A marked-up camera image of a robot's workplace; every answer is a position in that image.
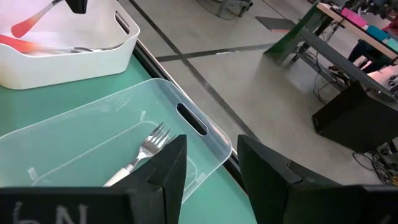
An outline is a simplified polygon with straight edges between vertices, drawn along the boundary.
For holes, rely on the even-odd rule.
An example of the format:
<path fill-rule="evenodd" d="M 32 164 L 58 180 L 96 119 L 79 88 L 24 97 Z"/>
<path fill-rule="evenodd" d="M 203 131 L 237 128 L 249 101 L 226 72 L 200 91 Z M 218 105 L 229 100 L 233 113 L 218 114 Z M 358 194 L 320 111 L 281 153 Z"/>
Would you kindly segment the white plastic bin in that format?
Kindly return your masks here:
<path fill-rule="evenodd" d="M 25 90 L 124 72 L 139 33 L 119 0 L 87 0 L 84 14 L 62 0 L 21 37 L 38 52 L 0 44 L 0 86 Z"/>

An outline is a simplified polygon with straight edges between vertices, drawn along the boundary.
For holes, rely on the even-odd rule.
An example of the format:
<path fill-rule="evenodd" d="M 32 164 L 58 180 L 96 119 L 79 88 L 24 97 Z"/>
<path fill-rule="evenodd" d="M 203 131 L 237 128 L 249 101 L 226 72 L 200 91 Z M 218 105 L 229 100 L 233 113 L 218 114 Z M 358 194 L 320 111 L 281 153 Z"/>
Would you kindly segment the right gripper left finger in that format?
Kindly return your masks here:
<path fill-rule="evenodd" d="M 0 188 L 0 224 L 178 224 L 187 137 L 111 187 Z"/>

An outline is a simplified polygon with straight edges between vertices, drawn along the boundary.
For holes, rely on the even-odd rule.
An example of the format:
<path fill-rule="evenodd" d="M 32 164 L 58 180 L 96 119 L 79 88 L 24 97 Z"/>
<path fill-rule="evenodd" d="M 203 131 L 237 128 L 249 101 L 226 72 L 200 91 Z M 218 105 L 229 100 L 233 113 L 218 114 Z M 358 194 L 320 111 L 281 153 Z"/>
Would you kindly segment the teal box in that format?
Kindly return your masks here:
<path fill-rule="evenodd" d="M 368 26 L 366 32 L 381 42 L 391 38 L 391 34 L 388 27 L 380 29 L 376 26 Z"/>

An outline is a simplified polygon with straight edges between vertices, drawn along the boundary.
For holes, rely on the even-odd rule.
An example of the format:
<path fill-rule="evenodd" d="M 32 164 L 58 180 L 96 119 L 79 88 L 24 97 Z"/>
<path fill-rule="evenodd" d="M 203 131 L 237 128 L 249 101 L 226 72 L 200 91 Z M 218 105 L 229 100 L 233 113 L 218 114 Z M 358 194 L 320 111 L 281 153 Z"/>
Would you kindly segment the black computer case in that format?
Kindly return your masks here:
<path fill-rule="evenodd" d="M 312 116 L 315 132 L 355 152 L 398 138 L 398 100 L 356 81 Z"/>

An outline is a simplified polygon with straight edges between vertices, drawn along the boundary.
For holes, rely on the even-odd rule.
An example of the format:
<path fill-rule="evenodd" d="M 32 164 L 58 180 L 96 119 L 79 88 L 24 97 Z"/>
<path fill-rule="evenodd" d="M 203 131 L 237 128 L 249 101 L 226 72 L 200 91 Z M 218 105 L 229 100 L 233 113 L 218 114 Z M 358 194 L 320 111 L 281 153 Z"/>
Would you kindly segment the grey chair base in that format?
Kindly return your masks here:
<path fill-rule="evenodd" d="M 225 21 L 233 21 L 243 15 L 254 5 L 252 0 L 196 0 L 199 6 L 210 14 Z M 206 3 L 214 3 L 215 10 L 206 6 Z"/>

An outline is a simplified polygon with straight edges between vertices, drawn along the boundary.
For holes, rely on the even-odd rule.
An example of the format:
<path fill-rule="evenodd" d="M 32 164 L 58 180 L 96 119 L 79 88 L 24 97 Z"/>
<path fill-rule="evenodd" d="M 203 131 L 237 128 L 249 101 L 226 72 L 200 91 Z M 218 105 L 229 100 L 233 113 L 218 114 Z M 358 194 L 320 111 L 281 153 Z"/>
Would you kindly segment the pink box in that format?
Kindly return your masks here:
<path fill-rule="evenodd" d="M 341 11 L 341 15 L 343 17 L 346 17 L 348 20 L 350 20 L 359 27 L 364 27 L 368 24 L 368 22 L 364 20 L 359 14 L 348 8 L 343 8 L 343 10 Z"/>

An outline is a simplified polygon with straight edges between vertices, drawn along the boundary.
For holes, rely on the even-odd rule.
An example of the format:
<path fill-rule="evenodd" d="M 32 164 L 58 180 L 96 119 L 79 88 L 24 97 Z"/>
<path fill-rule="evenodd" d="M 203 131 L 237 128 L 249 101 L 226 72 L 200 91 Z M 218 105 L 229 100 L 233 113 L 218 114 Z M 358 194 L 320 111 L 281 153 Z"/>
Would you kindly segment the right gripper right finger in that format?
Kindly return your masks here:
<path fill-rule="evenodd" d="M 398 187 L 341 185 L 243 134 L 238 161 L 257 224 L 398 224 Z"/>

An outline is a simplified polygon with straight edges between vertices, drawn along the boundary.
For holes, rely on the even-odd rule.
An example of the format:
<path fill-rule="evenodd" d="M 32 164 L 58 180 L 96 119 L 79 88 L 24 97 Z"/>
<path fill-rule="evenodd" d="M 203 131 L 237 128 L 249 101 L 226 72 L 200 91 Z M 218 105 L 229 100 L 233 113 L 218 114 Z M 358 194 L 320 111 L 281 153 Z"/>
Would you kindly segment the person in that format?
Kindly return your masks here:
<path fill-rule="evenodd" d="M 388 24 L 382 30 L 389 34 L 390 37 L 398 41 L 398 16 L 395 16 L 394 20 Z M 364 73 L 372 73 L 382 69 L 384 66 L 389 65 L 391 58 L 368 44 L 364 40 L 360 40 L 351 51 L 348 60 L 354 63 L 357 59 L 362 56 L 373 55 L 373 61 L 363 69 Z"/>

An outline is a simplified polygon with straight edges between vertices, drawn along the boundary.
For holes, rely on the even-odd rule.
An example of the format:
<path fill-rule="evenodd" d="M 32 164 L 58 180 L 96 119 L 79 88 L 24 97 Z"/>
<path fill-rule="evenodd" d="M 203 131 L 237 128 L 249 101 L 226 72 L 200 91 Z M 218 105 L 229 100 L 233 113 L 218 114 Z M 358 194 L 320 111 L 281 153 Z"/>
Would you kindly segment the clear plastic bin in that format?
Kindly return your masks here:
<path fill-rule="evenodd" d="M 104 185 L 163 124 L 187 137 L 183 197 L 232 153 L 229 137 L 173 83 L 153 78 L 0 137 L 0 187 Z"/>

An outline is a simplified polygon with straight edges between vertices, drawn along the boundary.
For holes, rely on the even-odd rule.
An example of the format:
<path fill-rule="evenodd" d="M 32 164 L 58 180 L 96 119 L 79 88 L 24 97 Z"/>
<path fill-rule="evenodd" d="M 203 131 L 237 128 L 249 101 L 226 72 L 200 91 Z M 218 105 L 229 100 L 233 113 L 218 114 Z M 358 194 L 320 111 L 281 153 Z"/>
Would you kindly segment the white-handled fork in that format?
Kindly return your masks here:
<path fill-rule="evenodd" d="M 117 173 L 115 173 L 104 184 L 104 187 L 110 187 L 116 184 L 117 182 L 131 174 L 141 160 L 151 158 L 155 156 L 158 152 L 160 152 L 167 144 L 171 130 L 172 128 L 170 126 L 167 126 L 164 123 L 160 123 L 158 127 L 156 127 L 153 132 L 151 132 L 148 137 L 146 137 L 145 140 L 142 142 L 139 147 L 137 157 L 128 165 L 118 170 Z"/>

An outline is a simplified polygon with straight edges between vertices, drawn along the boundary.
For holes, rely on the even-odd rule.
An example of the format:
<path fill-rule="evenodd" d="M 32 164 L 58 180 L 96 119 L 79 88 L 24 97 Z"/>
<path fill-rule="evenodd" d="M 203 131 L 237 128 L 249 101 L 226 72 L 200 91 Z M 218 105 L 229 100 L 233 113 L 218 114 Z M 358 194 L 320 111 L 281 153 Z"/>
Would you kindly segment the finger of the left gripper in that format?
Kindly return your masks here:
<path fill-rule="evenodd" d="M 88 0 L 65 0 L 74 14 L 85 14 Z"/>

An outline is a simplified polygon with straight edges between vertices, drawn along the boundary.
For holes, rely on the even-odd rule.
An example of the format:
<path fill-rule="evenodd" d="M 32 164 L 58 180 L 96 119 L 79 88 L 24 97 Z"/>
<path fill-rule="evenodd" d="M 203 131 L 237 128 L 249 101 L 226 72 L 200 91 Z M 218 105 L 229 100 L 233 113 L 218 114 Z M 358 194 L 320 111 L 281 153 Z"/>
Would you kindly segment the black table frame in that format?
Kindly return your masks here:
<path fill-rule="evenodd" d="M 179 85 L 178 81 L 176 81 L 176 79 L 162 66 L 162 64 L 152 55 L 152 53 L 140 40 L 137 40 L 137 44 L 132 51 L 132 54 L 137 58 L 139 63 L 152 78 L 161 78 L 170 81 L 183 93 L 188 101 L 198 107 L 190 95 L 188 95 L 182 86 Z M 238 155 L 235 148 L 232 147 L 231 154 L 227 160 L 222 163 L 222 165 L 224 169 L 228 171 L 229 176 L 234 179 L 234 182 L 239 185 L 244 193 L 246 193 L 239 168 Z"/>

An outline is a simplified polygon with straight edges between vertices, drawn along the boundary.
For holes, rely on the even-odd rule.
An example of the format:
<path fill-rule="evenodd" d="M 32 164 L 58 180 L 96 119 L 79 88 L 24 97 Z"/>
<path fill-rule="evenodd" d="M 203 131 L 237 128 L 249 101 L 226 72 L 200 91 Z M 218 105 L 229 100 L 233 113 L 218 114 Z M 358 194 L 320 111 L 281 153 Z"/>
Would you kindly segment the green table mat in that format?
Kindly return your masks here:
<path fill-rule="evenodd" d="M 163 68 L 190 99 L 237 145 L 242 133 L 221 106 L 195 80 L 182 62 L 164 62 Z M 0 86 L 0 136 L 100 99 L 150 78 L 131 57 L 127 70 L 116 75 L 30 90 Z M 256 224 L 247 195 L 225 167 L 219 167 L 181 207 L 180 224 Z"/>

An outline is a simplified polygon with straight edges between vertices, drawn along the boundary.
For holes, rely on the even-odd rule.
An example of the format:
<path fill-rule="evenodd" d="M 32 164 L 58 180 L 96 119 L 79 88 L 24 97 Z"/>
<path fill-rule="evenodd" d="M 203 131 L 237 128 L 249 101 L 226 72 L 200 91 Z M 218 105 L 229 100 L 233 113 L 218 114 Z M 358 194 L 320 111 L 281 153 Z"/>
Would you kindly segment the red-orange-handled fork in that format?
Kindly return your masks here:
<path fill-rule="evenodd" d="M 31 30 L 31 28 L 33 28 L 33 26 L 36 25 L 36 23 L 40 21 L 44 15 L 46 15 L 46 13 L 48 13 L 54 6 L 62 1 L 64 0 L 53 0 L 33 16 L 30 16 L 28 19 L 13 25 L 11 27 L 11 34 L 17 38 L 24 36 L 26 33 L 28 33 L 28 31 Z"/>
<path fill-rule="evenodd" d="M 113 50 L 122 46 L 122 44 L 119 44 L 114 47 L 98 48 L 98 49 L 90 49 L 86 47 L 54 47 L 54 46 L 44 46 L 37 44 L 35 42 L 20 40 L 2 34 L 0 34 L 0 44 L 10 46 L 13 49 L 17 50 L 18 52 L 24 54 L 32 52 L 68 52 L 68 53 L 97 52 L 97 51 Z"/>

